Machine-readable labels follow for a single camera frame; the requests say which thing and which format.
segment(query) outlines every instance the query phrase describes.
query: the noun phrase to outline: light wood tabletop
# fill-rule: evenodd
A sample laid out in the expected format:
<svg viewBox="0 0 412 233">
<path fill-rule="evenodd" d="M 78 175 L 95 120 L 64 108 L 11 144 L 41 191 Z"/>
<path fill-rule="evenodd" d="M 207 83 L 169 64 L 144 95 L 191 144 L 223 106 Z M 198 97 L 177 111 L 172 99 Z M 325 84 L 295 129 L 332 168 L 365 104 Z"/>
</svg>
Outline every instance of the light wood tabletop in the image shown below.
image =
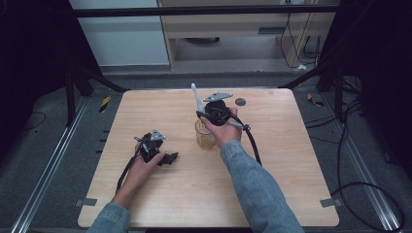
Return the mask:
<svg viewBox="0 0 412 233">
<path fill-rule="evenodd" d="M 300 224 L 337 225 L 335 208 L 323 208 L 320 203 L 330 195 L 292 92 L 198 89 L 201 98 L 215 91 L 233 94 L 224 102 L 237 108 L 239 118 L 251 126 L 262 165 L 282 188 Z M 236 106 L 237 98 L 245 99 L 246 105 Z M 134 153 L 134 137 L 157 129 L 166 136 L 160 149 L 179 156 L 172 165 L 156 167 L 138 191 L 130 208 L 131 226 L 248 227 L 219 148 L 205 150 L 196 143 L 195 111 L 190 89 L 125 92 L 87 194 L 97 203 L 82 207 L 80 226 L 91 226 L 113 198 L 121 172 Z M 255 157 L 246 133 L 242 145 Z"/>
</svg>

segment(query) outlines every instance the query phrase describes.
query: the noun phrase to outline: glass cup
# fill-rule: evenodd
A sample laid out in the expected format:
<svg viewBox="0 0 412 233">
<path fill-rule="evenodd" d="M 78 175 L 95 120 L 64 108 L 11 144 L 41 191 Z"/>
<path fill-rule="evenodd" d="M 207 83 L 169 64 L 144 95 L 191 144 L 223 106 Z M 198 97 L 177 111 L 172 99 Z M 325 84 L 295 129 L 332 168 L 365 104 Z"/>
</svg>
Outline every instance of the glass cup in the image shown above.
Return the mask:
<svg viewBox="0 0 412 233">
<path fill-rule="evenodd" d="M 205 127 L 199 119 L 194 125 L 196 129 L 197 144 L 203 149 L 210 149 L 216 144 L 215 136 Z"/>
</svg>

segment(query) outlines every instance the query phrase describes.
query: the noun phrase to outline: denim sleeve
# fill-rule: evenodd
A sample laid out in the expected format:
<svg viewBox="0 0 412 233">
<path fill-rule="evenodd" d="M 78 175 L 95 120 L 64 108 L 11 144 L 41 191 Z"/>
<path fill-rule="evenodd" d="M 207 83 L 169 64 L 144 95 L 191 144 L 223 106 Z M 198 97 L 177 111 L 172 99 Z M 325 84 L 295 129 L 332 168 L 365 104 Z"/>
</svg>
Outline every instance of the denim sleeve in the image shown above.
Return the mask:
<svg viewBox="0 0 412 233">
<path fill-rule="evenodd" d="M 221 157 L 232 178 L 243 213 L 254 232 L 303 232 L 279 185 L 246 154 L 240 142 L 224 144 Z"/>
<path fill-rule="evenodd" d="M 99 213 L 87 233 L 127 232 L 130 212 L 115 203 L 108 203 Z"/>
</svg>

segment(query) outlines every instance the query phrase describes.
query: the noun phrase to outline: wall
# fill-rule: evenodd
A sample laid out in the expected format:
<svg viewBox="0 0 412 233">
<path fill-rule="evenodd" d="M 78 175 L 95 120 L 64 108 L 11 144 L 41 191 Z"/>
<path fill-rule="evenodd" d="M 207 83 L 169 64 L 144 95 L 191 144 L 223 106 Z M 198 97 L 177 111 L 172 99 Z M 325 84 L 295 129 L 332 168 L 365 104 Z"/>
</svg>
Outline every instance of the wall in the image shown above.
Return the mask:
<svg viewBox="0 0 412 233">
<path fill-rule="evenodd" d="M 155 0 L 70 0 L 73 9 L 157 7 Z M 102 71 L 169 65 L 159 17 L 79 18 Z"/>
</svg>

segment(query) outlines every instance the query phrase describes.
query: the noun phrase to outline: hand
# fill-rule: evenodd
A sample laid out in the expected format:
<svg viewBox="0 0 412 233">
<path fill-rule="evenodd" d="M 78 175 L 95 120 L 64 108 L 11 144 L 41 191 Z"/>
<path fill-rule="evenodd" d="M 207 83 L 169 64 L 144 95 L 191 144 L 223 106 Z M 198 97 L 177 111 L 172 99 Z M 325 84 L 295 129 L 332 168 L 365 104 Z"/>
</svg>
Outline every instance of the hand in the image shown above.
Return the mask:
<svg viewBox="0 0 412 233">
<path fill-rule="evenodd" d="M 123 185 L 112 199 L 112 202 L 128 209 L 137 190 L 148 179 L 152 173 L 152 170 L 156 167 L 157 163 L 163 158 L 163 156 L 164 152 L 160 152 L 148 163 L 143 160 L 142 156 L 136 157 L 133 164 L 130 166 Z"/>
<path fill-rule="evenodd" d="M 230 108 L 230 111 L 237 116 L 237 109 Z M 205 124 L 206 128 L 208 128 L 215 136 L 219 148 L 222 148 L 224 144 L 232 140 L 240 142 L 242 138 L 242 130 L 240 128 L 227 123 L 222 126 L 216 126 L 205 117 L 201 117 L 200 119 Z"/>
</svg>

